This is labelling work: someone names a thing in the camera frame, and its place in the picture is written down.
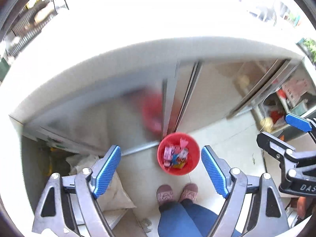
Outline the person right hand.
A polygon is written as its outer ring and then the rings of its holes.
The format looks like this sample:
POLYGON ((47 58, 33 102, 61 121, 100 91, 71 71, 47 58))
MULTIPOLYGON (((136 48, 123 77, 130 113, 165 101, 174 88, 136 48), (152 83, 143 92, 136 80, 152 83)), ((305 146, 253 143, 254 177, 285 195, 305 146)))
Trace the person right hand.
POLYGON ((306 217, 306 212, 308 208, 313 205, 312 211, 315 212, 315 198, 311 197, 299 197, 297 200, 297 214, 300 219, 306 217))

